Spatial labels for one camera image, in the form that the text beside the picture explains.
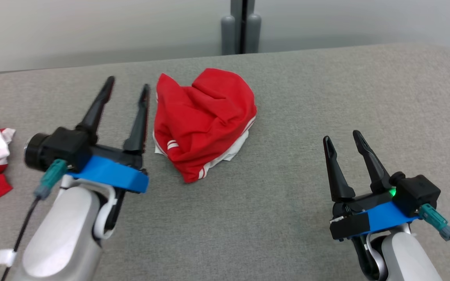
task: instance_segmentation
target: cable connector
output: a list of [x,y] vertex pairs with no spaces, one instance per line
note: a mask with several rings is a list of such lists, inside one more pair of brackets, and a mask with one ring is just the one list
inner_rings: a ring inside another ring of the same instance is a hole
[[41,183],[36,190],[34,190],[34,196],[41,200],[45,200],[50,195],[53,186],[67,173],[67,171],[67,162],[65,160],[56,159],[53,161],[41,178]]
[[420,217],[431,224],[445,241],[450,240],[450,226],[447,219],[444,219],[437,210],[430,204],[423,204],[420,207]]

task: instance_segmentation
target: blue bracket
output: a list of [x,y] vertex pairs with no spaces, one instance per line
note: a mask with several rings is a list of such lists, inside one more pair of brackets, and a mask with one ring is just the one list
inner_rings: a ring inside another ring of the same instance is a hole
[[136,193],[145,193],[148,186],[148,176],[141,171],[96,155],[80,173],[67,174]]

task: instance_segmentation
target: gray fabric surface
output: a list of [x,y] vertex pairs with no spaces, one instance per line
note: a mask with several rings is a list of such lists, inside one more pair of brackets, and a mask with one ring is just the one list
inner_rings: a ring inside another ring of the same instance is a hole
[[[149,139],[148,192],[125,199],[95,280],[364,280],[352,243],[335,242],[329,232],[322,143],[331,136],[348,183],[367,193],[355,129],[390,174],[424,174],[436,183],[439,210],[450,220],[450,50],[362,46],[0,75],[0,128],[16,129],[6,171],[14,189],[0,199],[0,249],[13,245],[41,176],[23,163],[29,137],[75,126],[115,75],[99,136],[101,144],[121,146],[144,83],[155,87],[166,73],[190,85],[205,68],[234,71],[255,93],[258,116],[248,140],[231,162],[185,185]],[[37,207],[23,247],[51,203]],[[450,242],[424,222],[412,229],[450,280]]]

